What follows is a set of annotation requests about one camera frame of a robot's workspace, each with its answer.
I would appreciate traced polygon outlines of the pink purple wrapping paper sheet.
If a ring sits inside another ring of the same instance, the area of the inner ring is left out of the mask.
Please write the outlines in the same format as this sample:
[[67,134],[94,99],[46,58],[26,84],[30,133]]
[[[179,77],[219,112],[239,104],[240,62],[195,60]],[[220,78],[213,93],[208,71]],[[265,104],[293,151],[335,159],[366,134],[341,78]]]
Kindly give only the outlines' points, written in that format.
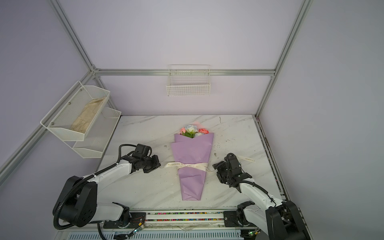
[[201,200],[213,141],[213,133],[194,138],[175,135],[171,148],[178,166],[183,201]]

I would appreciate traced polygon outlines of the red pink fake rose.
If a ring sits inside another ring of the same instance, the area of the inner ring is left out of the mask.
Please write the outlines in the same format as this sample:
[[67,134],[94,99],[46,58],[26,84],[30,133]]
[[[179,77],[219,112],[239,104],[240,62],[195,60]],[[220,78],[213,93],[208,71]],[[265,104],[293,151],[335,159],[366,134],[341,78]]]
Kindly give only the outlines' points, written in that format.
[[198,133],[200,134],[209,134],[210,132],[207,129],[199,129]]

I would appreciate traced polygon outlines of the white blue fake rose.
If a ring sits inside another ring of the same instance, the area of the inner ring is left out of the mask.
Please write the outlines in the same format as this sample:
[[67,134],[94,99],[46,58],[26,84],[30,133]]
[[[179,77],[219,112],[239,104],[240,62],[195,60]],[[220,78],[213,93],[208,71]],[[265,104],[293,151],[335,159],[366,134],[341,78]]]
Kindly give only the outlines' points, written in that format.
[[185,127],[185,136],[189,138],[194,138],[198,131],[199,130],[196,125],[188,125]]

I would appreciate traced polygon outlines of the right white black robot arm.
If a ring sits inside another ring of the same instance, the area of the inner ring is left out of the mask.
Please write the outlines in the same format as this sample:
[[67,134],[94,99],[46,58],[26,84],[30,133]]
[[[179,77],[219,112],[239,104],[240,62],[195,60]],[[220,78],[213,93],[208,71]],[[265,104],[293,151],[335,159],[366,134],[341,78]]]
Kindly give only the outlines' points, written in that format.
[[272,196],[246,173],[237,156],[227,154],[223,161],[213,165],[219,182],[236,189],[250,200],[237,206],[235,211],[224,212],[226,227],[255,227],[256,230],[243,235],[254,240],[258,232],[268,235],[270,240],[309,240],[310,234],[292,201],[283,201]]

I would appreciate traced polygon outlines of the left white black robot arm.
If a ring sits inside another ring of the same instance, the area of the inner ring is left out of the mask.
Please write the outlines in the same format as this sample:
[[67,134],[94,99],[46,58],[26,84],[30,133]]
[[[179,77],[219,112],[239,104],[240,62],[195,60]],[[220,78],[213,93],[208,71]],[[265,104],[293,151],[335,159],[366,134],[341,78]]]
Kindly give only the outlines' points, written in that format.
[[84,227],[96,224],[101,239],[105,239],[101,223],[112,222],[117,228],[126,228],[133,222],[130,208],[118,202],[101,203],[99,193],[116,182],[136,171],[148,174],[161,166],[159,157],[152,154],[150,146],[133,145],[134,150],[122,155],[118,149],[115,163],[85,177],[72,176],[65,185],[53,208],[53,226],[56,230],[72,227]]

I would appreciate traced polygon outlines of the white mesh lower shelf basket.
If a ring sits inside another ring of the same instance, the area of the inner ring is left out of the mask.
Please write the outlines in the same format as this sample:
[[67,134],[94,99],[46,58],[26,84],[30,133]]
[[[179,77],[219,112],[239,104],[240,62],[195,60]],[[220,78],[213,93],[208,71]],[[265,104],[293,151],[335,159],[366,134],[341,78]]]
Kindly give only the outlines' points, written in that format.
[[100,159],[120,120],[121,112],[105,107],[97,117],[84,141],[77,141],[71,149],[83,159]]

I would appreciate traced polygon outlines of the white mesh shelf basket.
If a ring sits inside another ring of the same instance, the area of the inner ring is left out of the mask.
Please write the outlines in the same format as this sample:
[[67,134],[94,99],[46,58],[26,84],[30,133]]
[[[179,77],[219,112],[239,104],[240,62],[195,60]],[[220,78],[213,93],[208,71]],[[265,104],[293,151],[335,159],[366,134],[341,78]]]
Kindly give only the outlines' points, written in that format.
[[[99,111],[94,117],[85,134],[71,131],[71,125],[81,114],[85,105],[93,99],[103,98]],[[65,96],[45,115],[40,124],[63,142],[84,141],[97,117],[106,106],[110,98],[110,91],[96,87],[83,85],[76,82]]]
[[120,120],[121,112],[105,107],[97,117],[84,141],[77,141],[71,149],[83,159],[100,159]]

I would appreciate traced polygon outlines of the beige cloth in basket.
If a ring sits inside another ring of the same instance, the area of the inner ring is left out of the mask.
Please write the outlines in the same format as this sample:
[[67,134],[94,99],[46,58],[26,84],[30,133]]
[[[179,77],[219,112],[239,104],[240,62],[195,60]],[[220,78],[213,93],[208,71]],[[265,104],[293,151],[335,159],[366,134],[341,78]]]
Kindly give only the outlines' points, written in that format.
[[70,130],[85,134],[104,101],[105,97],[93,99],[87,103],[81,114],[72,123]]

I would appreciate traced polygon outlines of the white mesh upper shelf basket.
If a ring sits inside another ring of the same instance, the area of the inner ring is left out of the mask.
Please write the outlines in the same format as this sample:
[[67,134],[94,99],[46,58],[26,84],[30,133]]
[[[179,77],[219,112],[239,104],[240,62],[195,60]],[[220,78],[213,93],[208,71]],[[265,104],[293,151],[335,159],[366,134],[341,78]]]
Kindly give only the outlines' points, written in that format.
[[[85,134],[71,131],[71,125],[81,114],[85,105],[93,99],[103,98],[99,111],[94,117]],[[45,115],[40,124],[63,142],[84,141],[97,117],[106,106],[110,98],[110,91],[96,87],[83,85],[76,82],[65,96]]]

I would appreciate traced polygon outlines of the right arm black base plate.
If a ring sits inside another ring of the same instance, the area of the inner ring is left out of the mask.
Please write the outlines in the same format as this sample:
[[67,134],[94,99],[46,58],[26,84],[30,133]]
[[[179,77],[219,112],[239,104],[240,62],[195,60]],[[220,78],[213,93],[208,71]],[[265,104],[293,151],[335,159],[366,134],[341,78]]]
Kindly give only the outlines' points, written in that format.
[[247,227],[250,224],[242,210],[224,211],[223,214],[225,227]]

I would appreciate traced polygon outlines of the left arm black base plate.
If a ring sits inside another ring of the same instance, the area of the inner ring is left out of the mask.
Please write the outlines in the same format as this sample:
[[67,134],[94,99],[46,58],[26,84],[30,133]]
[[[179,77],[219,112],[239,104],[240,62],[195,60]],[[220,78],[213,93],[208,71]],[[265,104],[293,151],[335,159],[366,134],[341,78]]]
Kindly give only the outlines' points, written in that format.
[[140,223],[145,222],[147,213],[145,212],[130,212],[129,221],[106,221],[104,229],[136,229]]

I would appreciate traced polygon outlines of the aluminium front rail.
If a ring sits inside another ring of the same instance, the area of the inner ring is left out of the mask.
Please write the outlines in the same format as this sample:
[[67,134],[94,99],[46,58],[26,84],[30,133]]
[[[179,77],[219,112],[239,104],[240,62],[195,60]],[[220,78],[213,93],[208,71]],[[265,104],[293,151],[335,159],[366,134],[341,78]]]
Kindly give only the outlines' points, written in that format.
[[174,213],[155,213],[155,218],[149,218],[146,222],[166,222],[169,224],[177,224],[182,222],[224,222],[224,211],[209,211],[209,212],[174,212]]

